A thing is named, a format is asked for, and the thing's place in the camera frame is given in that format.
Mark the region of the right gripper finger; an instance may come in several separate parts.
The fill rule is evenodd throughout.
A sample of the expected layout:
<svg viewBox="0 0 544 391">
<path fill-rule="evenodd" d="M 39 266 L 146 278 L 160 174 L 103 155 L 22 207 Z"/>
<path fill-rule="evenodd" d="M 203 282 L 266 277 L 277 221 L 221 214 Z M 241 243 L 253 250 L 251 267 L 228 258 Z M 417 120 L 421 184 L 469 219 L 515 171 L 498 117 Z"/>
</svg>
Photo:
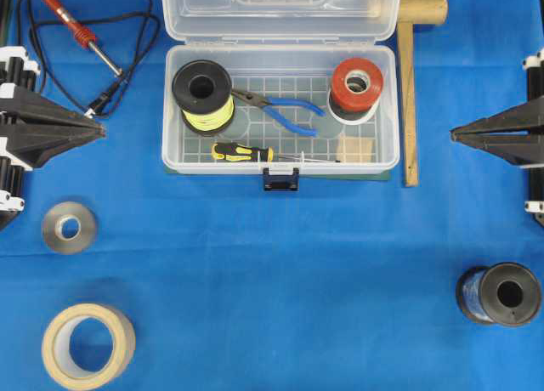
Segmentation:
<svg viewBox="0 0 544 391">
<path fill-rule="evenodd" d="M 450 134 L 513 133 L 543 130 L 543 97 L 532 99 L 494 116 L 451 129 Z"/>
<path fill-rule="evenodd" d="M 451 135 L 451 139 L 500 157 L 514 166 L 543 166 L 543 136 L 541 134 L 458 134 Z"/>
</svg>

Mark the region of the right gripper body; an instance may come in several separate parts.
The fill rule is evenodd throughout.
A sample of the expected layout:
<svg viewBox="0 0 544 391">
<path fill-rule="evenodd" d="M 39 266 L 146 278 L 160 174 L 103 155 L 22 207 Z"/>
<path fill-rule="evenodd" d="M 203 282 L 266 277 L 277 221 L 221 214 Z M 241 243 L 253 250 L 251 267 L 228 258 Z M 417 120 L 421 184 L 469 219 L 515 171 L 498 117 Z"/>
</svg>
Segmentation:
<svg viewBox="0 0 544 391">
<path fill-rule="evenodd" d="M 536 55 L 524 60 L 526 73 L 527 100 L 539 99 L 543 95 L 543 49 Z M 529 198 L 525 202 L 525 211 L 543 226 L 543 131 L 532 128 L 529 130 L 532 153 L 535 157 L 529 165 Z"/>
</svg>

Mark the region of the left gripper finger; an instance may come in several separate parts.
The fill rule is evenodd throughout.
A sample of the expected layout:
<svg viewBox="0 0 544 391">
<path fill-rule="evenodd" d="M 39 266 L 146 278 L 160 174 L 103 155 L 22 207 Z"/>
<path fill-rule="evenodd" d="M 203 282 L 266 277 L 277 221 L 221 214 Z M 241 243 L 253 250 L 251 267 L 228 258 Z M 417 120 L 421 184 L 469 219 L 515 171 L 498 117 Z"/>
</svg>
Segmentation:
<svg viewBox="0 0 544 391">
<path fill-rule="evenodd" d="M 1 85 L 1 112 L 31 123 L 92 128 L 105 132 L 105 128 L 95 120 L 13 83 Z"/>
<path fill-rule="evenodd" d="M 14 124 L 1 126 L 1 157 L 24 169 L 42 167 L 52 157 L 103 138 L 92 128 Z"/>
</svg>

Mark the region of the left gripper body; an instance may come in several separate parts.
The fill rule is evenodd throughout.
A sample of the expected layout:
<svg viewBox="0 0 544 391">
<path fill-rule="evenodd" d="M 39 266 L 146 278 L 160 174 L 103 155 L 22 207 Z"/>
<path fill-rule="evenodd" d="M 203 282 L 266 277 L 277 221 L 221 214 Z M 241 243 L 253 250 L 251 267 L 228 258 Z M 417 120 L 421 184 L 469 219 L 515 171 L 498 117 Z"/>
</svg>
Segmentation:
<svg viewBox="0 0 544 391">
<path fill-rule="evenodd" d="M 14 153 L 20 140 L 16 133 L 22 121 L 4 105 L 13 102 L 17 87 L 34 91 L 40 75 L 39 64 L 22 46 L 1 47 L 1 229 L 4 230 L 25 209 L 23 179 L 32 167 Z"/>
</svg>

